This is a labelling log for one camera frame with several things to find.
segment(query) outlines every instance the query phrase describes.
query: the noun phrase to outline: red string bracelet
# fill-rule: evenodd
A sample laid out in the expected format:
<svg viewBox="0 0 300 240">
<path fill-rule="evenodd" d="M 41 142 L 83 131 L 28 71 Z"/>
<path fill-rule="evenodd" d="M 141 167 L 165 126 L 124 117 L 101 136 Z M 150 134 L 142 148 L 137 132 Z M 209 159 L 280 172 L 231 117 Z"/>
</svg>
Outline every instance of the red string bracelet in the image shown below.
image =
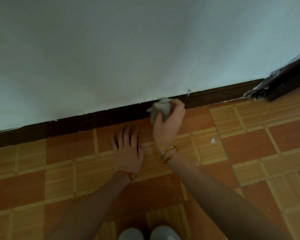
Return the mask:
<svg viewBox="0 0 300 240">
<path fill-rule="evenodd" d="M 129 178 L 133 181 L 135 179 L 135 175 L 131 172 L 126 172 L 126 171 L 116 171 L 115 173 L 126 173 L 129 175 Z"/>
</svg>

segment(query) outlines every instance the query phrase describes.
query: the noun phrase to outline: hand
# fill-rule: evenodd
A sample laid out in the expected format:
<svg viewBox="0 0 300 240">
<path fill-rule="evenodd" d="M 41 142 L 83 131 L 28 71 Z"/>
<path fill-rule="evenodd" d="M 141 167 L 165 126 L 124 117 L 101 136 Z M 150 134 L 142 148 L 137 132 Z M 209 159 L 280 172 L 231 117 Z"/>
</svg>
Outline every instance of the hand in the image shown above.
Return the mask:
<svg viewBox="0 0 300 240">
<path fill-rule="evenodd" d="M 118 144 L 115 135 L 112 134 L 112 147 L 114 151 L 114 171 L 124 171 L 137 174 L 143 163 L 143 147 L 137 145 L 138 127 L 132 133 L 131 142 L 129 139 L 130 125 L 123 126 L 119 132 Z"/>
<path fill-rule="evenodd" d="M 170 103 L 172 108 L 175 107 L 170 117 L 163 122 L 162 112 L 158 110 L 157 118 L 153 125 L 154 145 L 160 154 L 172 146 L 186 112 L 184 103 L 179 99 L 173 99 Z"/>
</svg>

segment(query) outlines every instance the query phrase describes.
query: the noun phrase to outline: shoe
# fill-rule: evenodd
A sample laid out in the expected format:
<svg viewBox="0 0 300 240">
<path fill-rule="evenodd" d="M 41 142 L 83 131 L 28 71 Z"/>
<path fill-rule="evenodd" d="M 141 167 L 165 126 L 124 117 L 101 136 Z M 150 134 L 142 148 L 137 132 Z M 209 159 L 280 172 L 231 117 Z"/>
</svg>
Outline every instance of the shoe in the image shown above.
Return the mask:
<svg viewBox="0 0 300 240">
<path fill-rule="evenodd" d="M 124 230 L 118 240 L 145 240 L 140 230 L 136 228 L 128 228 Z"/>
<path fill-rule="evenodd" d="M 150 240 L 181 240 L 181 238 L 172 228 L 168 226 L 158 226 L 152 231 Z"/>
</svg>

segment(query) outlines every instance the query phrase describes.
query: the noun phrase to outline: gold bracelet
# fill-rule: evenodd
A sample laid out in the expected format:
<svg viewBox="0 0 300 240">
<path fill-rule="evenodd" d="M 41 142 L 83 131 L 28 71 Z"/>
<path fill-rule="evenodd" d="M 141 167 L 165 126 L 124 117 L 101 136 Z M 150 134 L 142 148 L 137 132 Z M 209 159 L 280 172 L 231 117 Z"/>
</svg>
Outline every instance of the gold bracelet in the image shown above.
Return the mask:
<svg viewBox="0 0 300 240">
<path fill-rule="evenodd" d="M 169 161 L 169 160 L 172 158 L 172 156 L 174 156 L 174 154 L 173 154 L 171 157 L 168 157 L 167 160 L 164 161 L 164 154 L 165 154 L 168 150 L 173 149 L 173 148 L 176 148 L 176 146 L 173 145 L 173 146 L 169 147 L 167 150 L 165 150 L 163 153 L 161 153 L 160 159 L 161 159 L 161 162 L 162 162 L 162 163 L 164 163 L 164 164 L 167 163 L 167 161 Z"/>
</svg>

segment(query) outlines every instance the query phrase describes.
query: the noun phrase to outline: forearm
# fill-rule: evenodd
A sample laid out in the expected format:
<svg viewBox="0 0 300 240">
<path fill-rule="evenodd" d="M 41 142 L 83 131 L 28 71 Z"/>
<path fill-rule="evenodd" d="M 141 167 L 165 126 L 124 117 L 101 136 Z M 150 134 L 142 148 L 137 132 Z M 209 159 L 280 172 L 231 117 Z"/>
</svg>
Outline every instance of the forearm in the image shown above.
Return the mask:
<svg viewBox="0 0 300 240">
<path fill-rule="evenodd" d="M 46 240 L 93 239 L 102 226 L 111 205 L 129 183 L 130 178 L 127 174 L 115 173 L 90 197 L 82 200 L 70 210 Z"/>
<path fill-rule="evenodd" d="M 230 239 L 288 239 L 254 205 L 181 154 L 167 162 L 206 214 Z"/>
</svg>

